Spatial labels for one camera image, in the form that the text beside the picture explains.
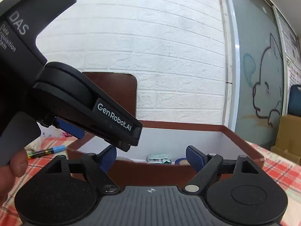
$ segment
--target foam pad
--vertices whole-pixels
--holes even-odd
[[[29,180],[16,194],[15,206],[23,221],[64,225],[84,217],[96,203],[96,192],[86,182],[60,173]]]

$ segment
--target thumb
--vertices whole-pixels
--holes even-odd
[[[25,149],[20,150],[13,155],[10,161],[10,169],[17,177],[25,174],[28,166],[28,157]]]

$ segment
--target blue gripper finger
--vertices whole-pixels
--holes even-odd
[[[186,159],[196,172],[199,172],[208,162],[207,155],[192,145],[186,148]]]
[[[117,157],[116,147],[109,145],[102,152],[99,153],[99,168],[105,173],[108,172]]]
[[[55,120],[58,123],[58,128],[60,128],[61,130],[70,133],[72,136],[78,138],[78,139],[82,139],[85,136],[85,131],[80,129],[77,126],[74,126],[68,122],[65,122],[59,118],[55,118]]]

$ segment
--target cartoon drawing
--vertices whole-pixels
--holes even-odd
[[[251,77],[255,71],[256,71],[256,64],[254,58],[252,57],[251,54],[245,53],[243,55],[243,73],[246,77],[246,82],[251,88],[253,87]]]
[[[270,45],[264,49],[259,80],[253,86],[253,107],[259,119],[266,119],[271,128],[277,125],[283,101],[283,58],[274,36],[270,33]]]

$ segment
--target glass door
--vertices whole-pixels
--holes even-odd
[[[235,133],[265,148],[275,144],[284,92],[280,36],[265,0],[233,0],[240,47]]]

